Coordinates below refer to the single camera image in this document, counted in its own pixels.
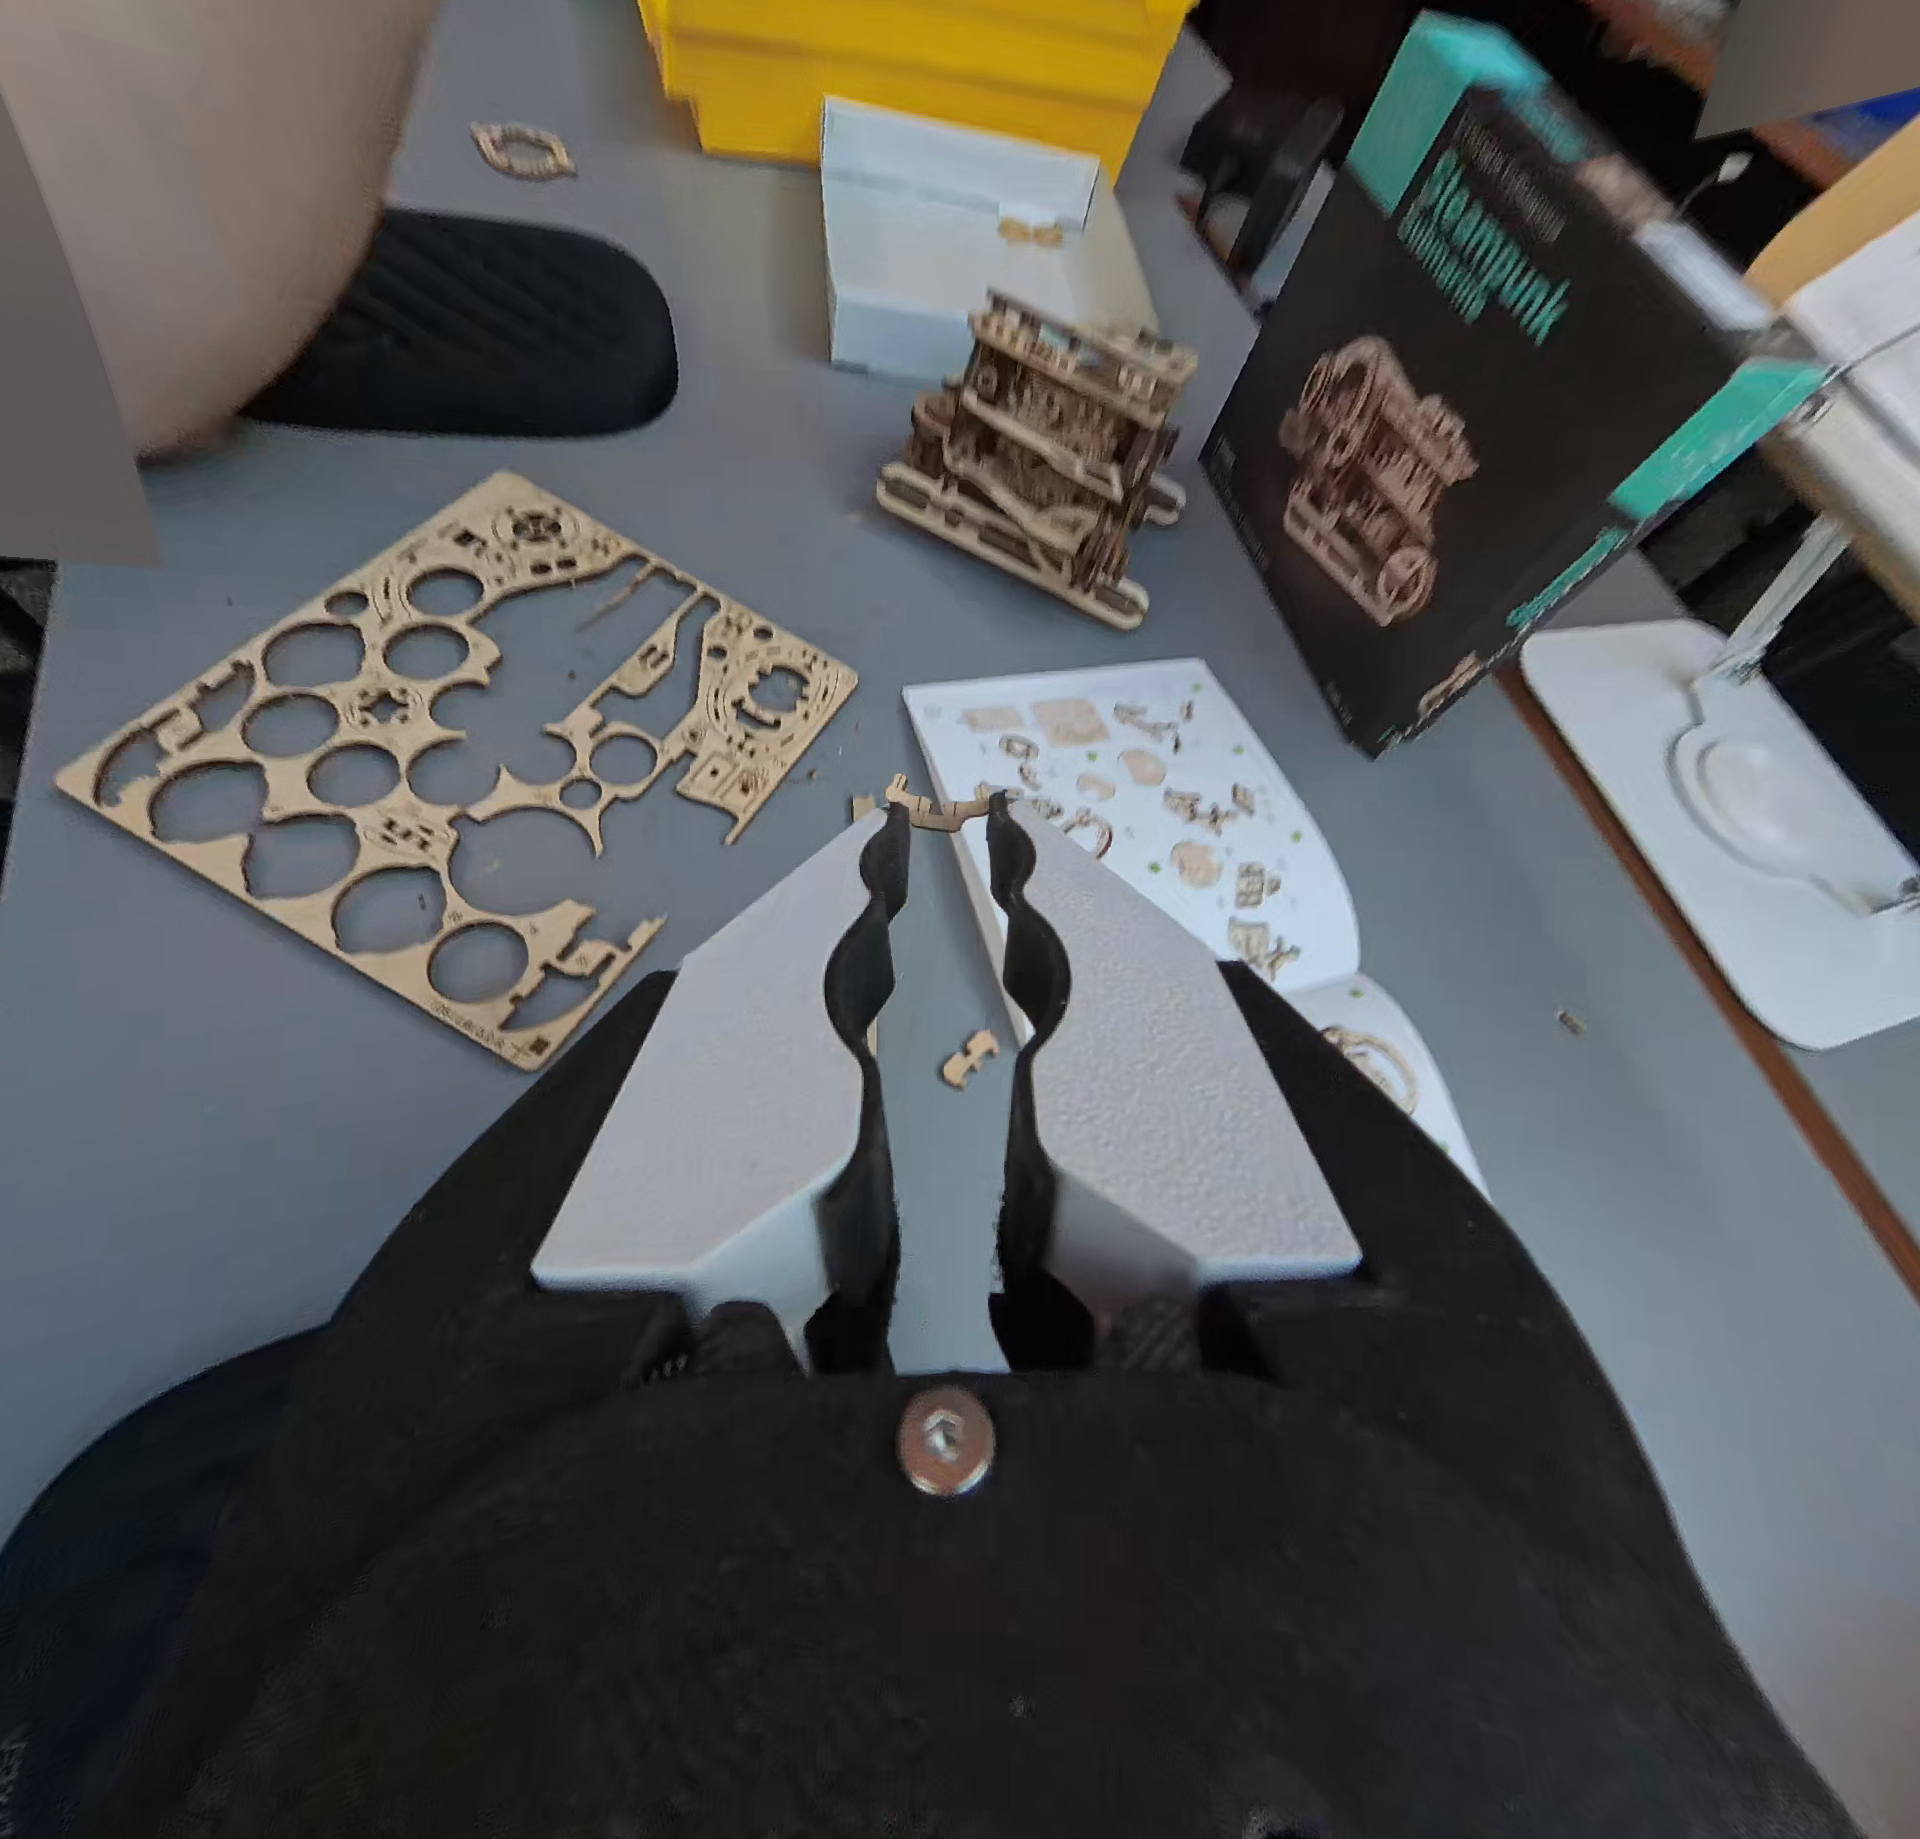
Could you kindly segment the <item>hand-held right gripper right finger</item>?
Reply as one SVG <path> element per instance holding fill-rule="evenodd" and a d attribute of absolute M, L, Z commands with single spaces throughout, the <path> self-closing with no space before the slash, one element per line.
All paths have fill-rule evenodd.
<path fill-rule="evenodd" d="M 1243 1291 L 1318 1304 L 1349 1229 L 1211 950 L 1029 801 L 988 801 L 1020 1013 L 991 1326 L 1012 1372 L 1205 1344 Z"/>

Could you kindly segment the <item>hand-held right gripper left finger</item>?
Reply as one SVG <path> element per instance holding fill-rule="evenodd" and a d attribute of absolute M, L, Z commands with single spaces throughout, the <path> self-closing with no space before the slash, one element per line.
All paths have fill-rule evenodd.
<path fill-rule="evenodd" d="M 857 818 L 679 965 L 532 1278 L 763 1306 L 811 1372 L 889 1372 L 898 1200 L 878 1009 L 906 900 L 898 801 Z"/>

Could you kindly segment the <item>small hooked wooden part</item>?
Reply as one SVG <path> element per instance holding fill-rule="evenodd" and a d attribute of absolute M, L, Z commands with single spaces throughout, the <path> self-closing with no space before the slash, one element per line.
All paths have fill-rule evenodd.
<path fill-rule="evenodd" d="M 851 819 L 863 819 L 865 814 L 875 814 L 883 808 L 898 808 L 905 809 L 914 828 L 956 836 L 967 824 L 988 818 L 993 808 L 993 797 L 1001 797 L 1001 788 L 988 784 L 988 790 L 972 795 L 972 801 L 938 801 L 929 795 L 917 795 L 906 784 L 906 777 L 898 773 L 878 795 L 871 795 L 871 790 L 851 795 L 849 809 L 851 809 Z"/>

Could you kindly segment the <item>model instruction booklet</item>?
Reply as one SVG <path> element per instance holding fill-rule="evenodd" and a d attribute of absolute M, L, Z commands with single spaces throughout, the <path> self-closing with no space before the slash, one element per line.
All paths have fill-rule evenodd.
<path fill-rule="evenodd" d="M 1445 1076 L 1362 965 L 1347 877 L 1199 656 L 911 683 L 935 805 L 1011 790 L 1199 939 L 1247 964 L 1482 1187 Z"/>

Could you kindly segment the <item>laser-cut wooden parts sheet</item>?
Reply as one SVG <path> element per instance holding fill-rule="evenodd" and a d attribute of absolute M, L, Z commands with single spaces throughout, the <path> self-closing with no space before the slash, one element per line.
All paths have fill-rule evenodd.
<path fill-rule="evenodd" d="M 482 692 L 482 616 L 633 564 L 622 596 L 679 602 L 541 734 L 554 780 L 499 770 L 434 801 L 414 770 L 454 744 L 450 692 Z M 605 819 L 668 773 L 734 840 L 857 677 L 727 590 L 499 470 L 320 596 L 232 647 L 56 773 L 56 788 L 496 1060 L 540 1071 L 660 935 L 588 935 L 587 900 L 488 914 L 453 877 L 463 825 L 541 814 L 605 852 Z"/>

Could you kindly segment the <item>assembled wooden engine model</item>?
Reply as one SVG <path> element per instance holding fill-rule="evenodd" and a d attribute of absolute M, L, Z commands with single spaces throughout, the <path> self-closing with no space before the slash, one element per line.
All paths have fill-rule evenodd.
<path fill-rule="evenodd" d="M 1136 628 L 1149 596 L 1127 577 L 1130 535 L 1184 515 L 1186 491 L 1163 466 L 1196 353 L 1003 291 L 970 331 L 967 367 L 917 396 L 875 506 L 1103 627 Z"/>

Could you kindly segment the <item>black and teal model box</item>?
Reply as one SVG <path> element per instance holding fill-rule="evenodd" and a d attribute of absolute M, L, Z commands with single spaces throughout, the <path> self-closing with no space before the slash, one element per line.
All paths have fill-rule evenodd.
<path fill-rule="evenodd" d="M 1828 380 L 1505 31 L 1423 12 L 1204 470 L 1381 758 Z"/>

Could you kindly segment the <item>white cardboard box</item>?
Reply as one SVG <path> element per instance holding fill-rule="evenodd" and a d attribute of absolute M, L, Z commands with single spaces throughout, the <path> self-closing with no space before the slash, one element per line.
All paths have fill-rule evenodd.
<path fill-rule="evenodd" d="M 935 382 L 996 291 L 1056 320 L 1160 331 L 1091 154 L 827 96 L 820 188 L 831 365 Z M 1011 247 L 1001 217 L 1056 220 L 1067 244 Z"/>

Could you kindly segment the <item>black device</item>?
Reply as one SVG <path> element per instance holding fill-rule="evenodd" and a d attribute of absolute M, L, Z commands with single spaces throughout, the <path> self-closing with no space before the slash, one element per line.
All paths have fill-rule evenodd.
<path fill-rule="evenodd" d="M 1318 170 L 1336 156 L 1342 121 L 1340 101 L 1230 82 L 1191 124 L 1177 154 L 1177 170 L 1193 183 L 1186 217 L 1238 291 L 1252 291 L 1303 211 Z"/>

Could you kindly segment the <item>yellow plastic bin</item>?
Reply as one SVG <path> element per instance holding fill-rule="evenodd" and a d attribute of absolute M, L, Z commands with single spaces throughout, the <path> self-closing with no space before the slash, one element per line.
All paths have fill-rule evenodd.
<path fill-rule="evenodd" d="M 707 156 L 813 168 L 827 101 L 1093 156 L 1115 181 L 1196 0 L 636 0 Z"/>

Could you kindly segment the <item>brown cardboard box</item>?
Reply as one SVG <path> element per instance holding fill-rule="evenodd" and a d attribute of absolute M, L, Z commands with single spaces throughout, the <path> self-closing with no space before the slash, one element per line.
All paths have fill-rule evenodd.
<path fill-rule="evenodd" d="M 1913 217 L 1916 143 L 1920 127 L 1911 119 L 1843 181 L 1788 217 L 1746 267 L 1746 283 L 1783 308 L 1791 292 Z"/>

